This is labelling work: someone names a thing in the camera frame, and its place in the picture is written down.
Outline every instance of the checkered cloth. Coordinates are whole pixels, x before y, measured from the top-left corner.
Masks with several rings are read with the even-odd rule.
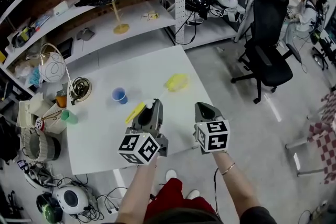
[[[336,180],[336,92],[331,92],[321,99],[326,101],[321,122],[311,123],[308,141],[316,141],[326,175],[324,183]]]

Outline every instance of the extension cord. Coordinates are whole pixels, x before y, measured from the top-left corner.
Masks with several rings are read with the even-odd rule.
[[[117,208],[117,209],[113,208],[113,209],[111,209],[111,210],[107,210],[107,213],[108,213],[109,215],[113,215],[113,214],[115,214],[115,213],[118,213],[117,210],[119,210],[119,208]]]

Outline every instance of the red object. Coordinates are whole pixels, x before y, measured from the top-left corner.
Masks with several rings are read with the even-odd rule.
[[[193,208],[216,214],[212,206],[202,197],[184,199],[182,182],[177,178],[171,178],[159,191],[155,200],[147,206],[145,220],[173,208]]]

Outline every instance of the concrete floor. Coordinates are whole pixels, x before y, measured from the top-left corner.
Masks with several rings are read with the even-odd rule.
[[[301,146],[294,151],[286,150],[285,144],[305,134],[306,115],[321,106],[321,97],[336,83],[335,69],[331,66],[329,70],[322,72],[310,56],[312,45],[305,44],[300,54],[308,73],[305,74],[295,58],[290,57],[287,61],[293,71],[293,79],[278,87],[273,94],[269,88],[263,87],[262,101],[255,105],[255,80],[230,83],[232,76],[248,73],[243,69],[243,64],[236,60],[244,51],[243,44],[219,42],[186,53],[213,104],[230,122],[232,135],[229,153],[256,188],[260,202],[278,223],[297,223],[305,209],[313,210],[321,201],[330,198],[335,186],[324,185],[323,174],[303,178],[296,176],[292,158],[294,152],[298,152],[300,161],[302,160],[302,170],[321,167],[313,144]],[[302,44],[302,40],[296,41],[298,48]],[[213,175],[216,164],[211,154],[201,155],[197,148],[160,158],[153,193],[158,191],[159,183],[164,183],[165,172],[171,168],[177,171],[179,179],[183,181],[185,195],[197,188],[215,206]],[[65,137],[62,139],[61,157],[53,162],[53,170],[55,175],[61,173],[63,176],[72,176]],[[134,172],[135,167],[130,167],[120,171],[90,174],[89,185],[96,194],[106,194],[120,186],[120,181],[129,185]],[[45,223],[35,206],[36,196],[40,192],[27,185],[16,164],[4,167],[4,171],[0,172],[0,182],[6,193],[12,189],[16,191],[18,204],[25,208],[24,216],[31,217],[34,223]],[[220,176],[217,177],[217,191],[219,212],[224,223],[239,223]],[[115,215],[109,216],[102,203],[100,207],[105,219],[98,223],[114,221]],[[64,223],[78,221],[65,216]]]

